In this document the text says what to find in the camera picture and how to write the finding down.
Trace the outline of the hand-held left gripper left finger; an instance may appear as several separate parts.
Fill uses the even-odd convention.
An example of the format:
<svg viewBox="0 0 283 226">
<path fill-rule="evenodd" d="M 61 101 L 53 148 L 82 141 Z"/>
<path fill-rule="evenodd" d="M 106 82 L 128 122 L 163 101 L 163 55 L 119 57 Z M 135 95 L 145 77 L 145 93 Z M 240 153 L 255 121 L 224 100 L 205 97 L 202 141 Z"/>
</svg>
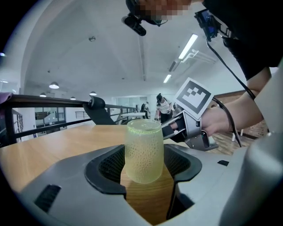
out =
<svg viewBox="0 0 283 226">
<path fill-rule="evenodd" d="M 151 226 L 126 201 L 123 167 L 123 145 L 65 158 L 28 183 L 19 197 L 47 226 Z"/>
</svg>

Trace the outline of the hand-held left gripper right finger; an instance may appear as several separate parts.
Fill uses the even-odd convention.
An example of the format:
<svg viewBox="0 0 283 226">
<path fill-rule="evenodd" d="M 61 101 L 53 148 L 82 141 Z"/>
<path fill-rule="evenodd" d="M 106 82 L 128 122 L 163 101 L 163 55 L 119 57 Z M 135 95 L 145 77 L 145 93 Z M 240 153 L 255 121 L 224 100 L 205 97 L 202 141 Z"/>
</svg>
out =
<svg viewBox="0 0 283 226">
<path fill-rule="evenodd" d="M 247 151 L 215 154 L 166 144 L 178 166 L 167 220 L 158 226 L 219 226 L 224 206 L 235 187 Z"/>
</svg>

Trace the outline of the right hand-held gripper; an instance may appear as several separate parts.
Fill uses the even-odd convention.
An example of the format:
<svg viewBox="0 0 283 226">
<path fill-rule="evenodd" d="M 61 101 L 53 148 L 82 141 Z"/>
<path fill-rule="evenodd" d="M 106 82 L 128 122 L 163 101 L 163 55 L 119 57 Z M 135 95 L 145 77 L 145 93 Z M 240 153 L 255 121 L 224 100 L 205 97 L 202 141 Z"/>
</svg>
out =
<svg viewBox="0 0 283 226">
<path fill-rule="evenodd" d="M 188 78 L 175 95 L 175 103 L 182 109 L 161 125 L 163 139 L 185 142 L 190 148 L 209 151 L 218 147 L 202 130 L 202 114 L 212 100 L 212 93 L 199 82 Z"/>
</svg>

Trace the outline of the translucent yellow-green cup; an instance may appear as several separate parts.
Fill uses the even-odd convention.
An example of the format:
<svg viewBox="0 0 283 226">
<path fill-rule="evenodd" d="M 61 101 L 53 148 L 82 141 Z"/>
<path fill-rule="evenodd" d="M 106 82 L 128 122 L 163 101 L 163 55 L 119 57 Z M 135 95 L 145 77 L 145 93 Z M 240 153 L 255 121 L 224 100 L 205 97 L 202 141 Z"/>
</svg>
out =
<svg viewBox="0 0 283 226">
<path fill-rule="evenodd" d="M 130 121 L 124 145 L 124 169 L 132 181 L 148 184 L 161 176 L 164 142 L 160 122 L 148 119 Z"/>
</svg>

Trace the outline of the person's right forearm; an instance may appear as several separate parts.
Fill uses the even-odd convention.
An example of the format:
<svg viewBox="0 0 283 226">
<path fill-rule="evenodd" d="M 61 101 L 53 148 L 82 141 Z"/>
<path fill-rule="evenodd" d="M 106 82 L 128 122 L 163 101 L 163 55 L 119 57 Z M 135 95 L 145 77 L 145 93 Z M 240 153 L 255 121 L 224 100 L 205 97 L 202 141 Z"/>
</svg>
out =
<svg viewBox="0 0 283 226">
<path fill-rule="evenodd" d="M 247 87 L 257 96 L 272 77 L 270 69 L 264 68 L 247 81 Z M 235 101 L 225 104 L 230 112 L 236 129 L 244 129 L 260 123 L 264 118 L 248 93 L 244 93 Z M 202 116 L 202 129 L 209 136 L 218 132 L 233 130 L 225 111 L 219 107 L 207 109 Z"/>
</svg>

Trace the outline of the white table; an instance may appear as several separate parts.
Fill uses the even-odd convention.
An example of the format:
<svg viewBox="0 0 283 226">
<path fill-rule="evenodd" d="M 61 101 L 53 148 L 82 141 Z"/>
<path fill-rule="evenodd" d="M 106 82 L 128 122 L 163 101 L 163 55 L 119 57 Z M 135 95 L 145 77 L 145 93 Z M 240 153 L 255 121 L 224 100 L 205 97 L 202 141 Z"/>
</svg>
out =
<svg viewBox="0 0 283 226">
<path fill-rule="evenodd" d="M 142 112 L 131 112 L 131 113 L 123 113 L 121 114 L 122 117 L 135 117 L 135 118 L 142 118 L 143 116 L 145 116 L 145 113 Z"/>
</svg>

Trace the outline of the ceiling air vent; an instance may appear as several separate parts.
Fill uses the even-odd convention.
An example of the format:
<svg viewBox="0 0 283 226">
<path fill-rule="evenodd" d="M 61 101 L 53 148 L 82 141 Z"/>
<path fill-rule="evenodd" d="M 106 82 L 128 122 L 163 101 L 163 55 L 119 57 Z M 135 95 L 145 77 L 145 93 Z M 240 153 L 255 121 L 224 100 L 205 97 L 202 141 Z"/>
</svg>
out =
<svg viewBox="0 0 283 226">
<path fill-rule="evenodd" d="M 175 69 L 178 67 L 178 65 L 180 64 L 180 60 L 177 59 L 177 60 L 174 60 L 169 68 L 169 72 L 174 72 Z"/>
</svg>

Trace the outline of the black mesh chair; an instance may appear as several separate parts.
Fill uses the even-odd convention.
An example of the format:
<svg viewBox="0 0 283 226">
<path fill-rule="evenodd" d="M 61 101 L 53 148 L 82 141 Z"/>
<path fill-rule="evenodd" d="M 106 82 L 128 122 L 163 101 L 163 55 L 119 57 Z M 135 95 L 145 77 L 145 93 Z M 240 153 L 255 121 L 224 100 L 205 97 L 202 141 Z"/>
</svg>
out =
<svg viewBox="0 0 283 226">
<path fill-rule="evenodd" d="M 111 118 L 111 109 L 116 109 L 114 105 L 107 105 L 102 98 L 90 96 L 88 103 L 83 104 L 84 111 L 96 125 L 115 125 Z"/>
</svg>

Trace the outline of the white ceiling pipes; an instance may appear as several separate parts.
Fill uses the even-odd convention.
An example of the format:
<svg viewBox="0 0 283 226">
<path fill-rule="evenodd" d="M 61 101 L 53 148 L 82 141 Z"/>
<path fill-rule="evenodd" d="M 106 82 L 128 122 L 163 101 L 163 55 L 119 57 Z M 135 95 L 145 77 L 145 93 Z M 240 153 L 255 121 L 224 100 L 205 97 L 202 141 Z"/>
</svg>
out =
<svg viewBox="0 0 283 226">
<path fill-rule="evenodd" d="M 191 52 L 189 52 L 182 60 L 181 63 L 185 63 L 186 61 L 188 61 L 189 59 L 193 59 L 195 61 L 201 61 L 204 63 L 208 63 L 208 64 L 215 64 L 217 59 L 214 57 L 211 57 L 207 54 L 204 54 L 202 52 L 200 52 L 199 50 L 195 50 L 192 49 Z"/>
</svg>

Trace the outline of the long fluorescent ceiling light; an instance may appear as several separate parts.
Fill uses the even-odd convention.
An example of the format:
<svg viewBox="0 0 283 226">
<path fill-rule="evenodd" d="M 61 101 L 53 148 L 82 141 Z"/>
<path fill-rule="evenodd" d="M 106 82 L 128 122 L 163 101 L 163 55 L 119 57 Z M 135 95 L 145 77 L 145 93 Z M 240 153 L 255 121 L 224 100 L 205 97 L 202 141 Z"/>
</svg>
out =
<svg viewBox="0 0 283 226">
<path fill-rule="evenodd" d="M 185 45 L 183 51 L 179 55 L 179 57 L 178 57 L 179 60 L 183 60 L 185 58 L 185 56 L 187 55 L 188 51 L 193 46 L 193 44 L 194 44 L 194 42 L 196 41 L 197 38 L 198 38 L 198 35 L 192 34 L 192 36 L 188 40 L 187 44 Z"/>
</svg>

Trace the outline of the black metal railing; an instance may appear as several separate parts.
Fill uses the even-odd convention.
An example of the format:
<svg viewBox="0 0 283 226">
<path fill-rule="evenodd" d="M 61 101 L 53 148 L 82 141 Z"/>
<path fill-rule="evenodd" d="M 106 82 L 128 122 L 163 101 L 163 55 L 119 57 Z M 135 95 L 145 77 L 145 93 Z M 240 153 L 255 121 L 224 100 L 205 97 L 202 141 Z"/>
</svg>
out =
<svg viewBox="0 0 283 226">
<path fill-rule="evenodd" d="M 36 108 L 36 107 L 55 107 L 56 109 L 62 108 L 76 108 L 82 107 L 83 104 L 88 102 L 78 101 L 78 100 L 67 100 L 62 98 L 43 98 L 38 96 L 29 95 L 18 95 L 15 94 L 11 99 L 0 105 L 0 147 L 5 147 L 11 144 L 17 143 L 17 139 L 34 135 L 39 132 L 53 131 L 57 128 L 67 127 L 70 125 L 76 125 L 79 123 L 85 123 L 92 121 L 90 118 L 81 119 L 78 121 L 71 122 L 57 122 L 49 126 L 26 129 L 25 131 L 16 132 L 15 124 L 23 125 L 23 120 L 14 121 L 14 115 L 23 116 L 22 113 L 15 110 L 15 108 Z M 117 109 L 126 109 L 123 106 L 117 106 Z"/>
</svg>

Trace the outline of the black chest-mounted device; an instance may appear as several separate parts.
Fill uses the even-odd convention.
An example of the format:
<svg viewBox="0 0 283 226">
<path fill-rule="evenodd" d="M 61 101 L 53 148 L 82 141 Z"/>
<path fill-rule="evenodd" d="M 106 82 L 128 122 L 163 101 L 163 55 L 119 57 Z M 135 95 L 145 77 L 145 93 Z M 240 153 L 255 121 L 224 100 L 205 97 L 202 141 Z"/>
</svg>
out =
<svg viewBox="0 0 283 226">
<path fill-rule="evenodd" d="M 216 38 L 218 34 L 226 38 L 235 38 L 228 26 L 207 9 L 196 12 L 194 17 L 203 29 L 208 42 L 211 42 L 211 39 Z"/>
</svg>

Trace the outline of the person's black shirt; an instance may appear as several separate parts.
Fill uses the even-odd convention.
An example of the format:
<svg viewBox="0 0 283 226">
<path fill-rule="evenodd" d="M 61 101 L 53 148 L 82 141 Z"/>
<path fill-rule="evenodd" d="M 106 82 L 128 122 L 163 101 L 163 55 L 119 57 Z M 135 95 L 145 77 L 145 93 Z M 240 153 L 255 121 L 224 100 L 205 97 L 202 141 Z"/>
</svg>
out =
<svg viewBox="0 0 283 226">
<path fill-rule="evenodd" d="M 232 32 L 224 46 L 246 80 L 283 58 L 283 0 L 204 0 L 203 5 Z"/>
</svg>

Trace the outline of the ceiling track rail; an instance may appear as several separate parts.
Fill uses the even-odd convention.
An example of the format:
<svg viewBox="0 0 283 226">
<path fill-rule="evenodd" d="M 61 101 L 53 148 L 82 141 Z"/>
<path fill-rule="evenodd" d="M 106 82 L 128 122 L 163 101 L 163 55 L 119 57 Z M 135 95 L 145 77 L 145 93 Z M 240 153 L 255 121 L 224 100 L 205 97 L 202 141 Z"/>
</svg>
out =
<svg viewBox="0 0 283 226">
<path fill-rule="evenodd" d="M 146 72 L 145 72 L 145 48 L 143 37 L 138 38 L 139 50 L 140 50 L 140 59 L 141 59 L 141 71 L 143 81 L 146 81 Z"/>
</svg>

